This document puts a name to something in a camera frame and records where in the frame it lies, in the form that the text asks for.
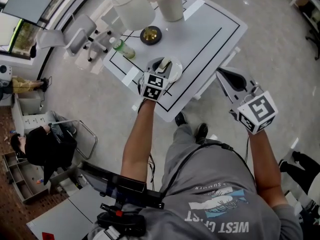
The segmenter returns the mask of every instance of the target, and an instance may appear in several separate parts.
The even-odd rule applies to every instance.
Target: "gray t-shirt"
[[[161,192],[183,157],[197,146],[191,144],[178,156],[170,156],[169,150]],[[123,207],[124,211],[137,211],[145,217],[146,234],[140,239],[303,239],[293,208],[284,204],[271,209],[257,194],[254,178],[244,162],[235,153],[216,145],[193,154],[163,203],[163,210],[130,204]],[[93,239],[100,230],[95,224],[88,239]]]

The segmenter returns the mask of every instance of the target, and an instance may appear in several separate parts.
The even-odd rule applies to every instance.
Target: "bottle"
[[[111,37],[109,42],[113,49],[115,49],[118,53],[121,53],[124,57],[132,59],[136,56],[135,50],[126,45],[123,40]]]

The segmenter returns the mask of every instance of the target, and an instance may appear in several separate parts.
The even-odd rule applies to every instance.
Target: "black round base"
[[[156,37],[153,38],[153,39],[145,39],[144,35],[145,35],[145,32],[146,30],[142,30],[141,34],[140,34],[140,40],[146,44],[147,46],[153,46],[157,43],[159,43],[159,41],[161,40],[162,38],[162,33],[161,33],[161,30],[156,27],[156,26],[149,26],[149,29],[152,31],[152,30],[155,30],[157,33],[156,33]]]

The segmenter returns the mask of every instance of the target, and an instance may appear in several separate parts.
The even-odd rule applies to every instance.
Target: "white cube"
[[[169,81],[166,78],[160,77],[156,74],[145,72],[141,81],[140,96],[148,100],[157,102],[165,92]]]
[[[252,134],[269,126],[277,114],[278,109],[268,91],[237,108],[237,120]]]

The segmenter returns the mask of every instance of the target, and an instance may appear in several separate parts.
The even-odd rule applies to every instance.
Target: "phone mount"
[[[146,233],[145,218],[137,213],[123,212],[124,204],[164,208],[162,194],[148,190],[145,182],[118,175],[86,161],[78,169],[100,196],[115,199],[113,206],[101,204],[100,208],[105,212],[97,216],[97,223],[105,229],[114,227],[120,233],[116,239],[121,236],[142,237]]]

